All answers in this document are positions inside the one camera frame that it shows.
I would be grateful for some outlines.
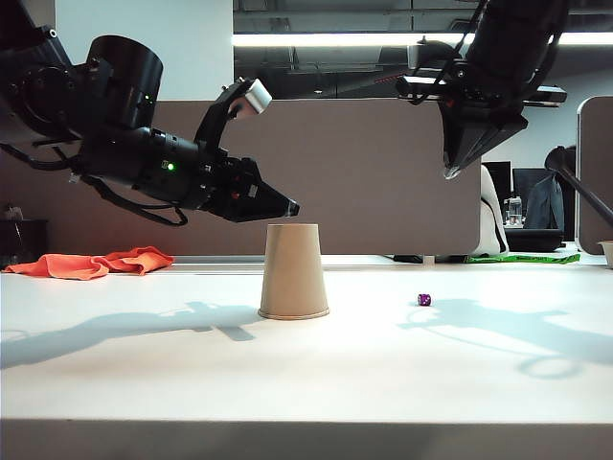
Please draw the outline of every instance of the green tape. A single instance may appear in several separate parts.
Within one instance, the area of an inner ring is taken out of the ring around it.
[[[581,255],[573,254],[566,257],[547,257],[547,256],[526,256],[526,255],[513,255],[513,256],[496,256],[496,257],[468,257],[466,259],[467,264],[495,264],[499,262],[528,262],[537,264],[569,264],[579,260]]]

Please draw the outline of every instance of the purple die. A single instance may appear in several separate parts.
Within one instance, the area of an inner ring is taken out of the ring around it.
[[[421,307],[429,307],[431,303],[432,303],[432,297],[430,297],[430,294],[418,295],[418,304]]]

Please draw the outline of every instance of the white wall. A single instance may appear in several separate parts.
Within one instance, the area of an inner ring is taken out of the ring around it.
[[[573,52],[562,56],[560,65],[546,84],[556,84],[568,93],[560,108],[527,107],[523,115],[528,128],[519,132],[483,156],[483,161],[510,160],[513,168],[543,168],[547,153],[555,146],[577,142],[577,110],[593,96],[613,95],[613,61],[611,50],[591,50],[586,54]]]
[[[148,46],[164,64],[159,100],[214,100],[234,79],[232,2],[56,0],[56,25],[73,63],[99,35]]]

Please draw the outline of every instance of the white cup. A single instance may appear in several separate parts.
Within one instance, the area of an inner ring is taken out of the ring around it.
[[[609,268],[613,268],[613,241],[599,241],[599,245],[604,250],[606,264],[609,265]]]

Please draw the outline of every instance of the black pole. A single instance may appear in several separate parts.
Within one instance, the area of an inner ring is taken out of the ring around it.
[[[566,163],[566,149],[558,146],[549,152],[545,159],[545,168],[558,173],[579,192],[594,210],[613,228],[613,211],[604,201],[597,197],[588,187],[583,185],[573,174]]]

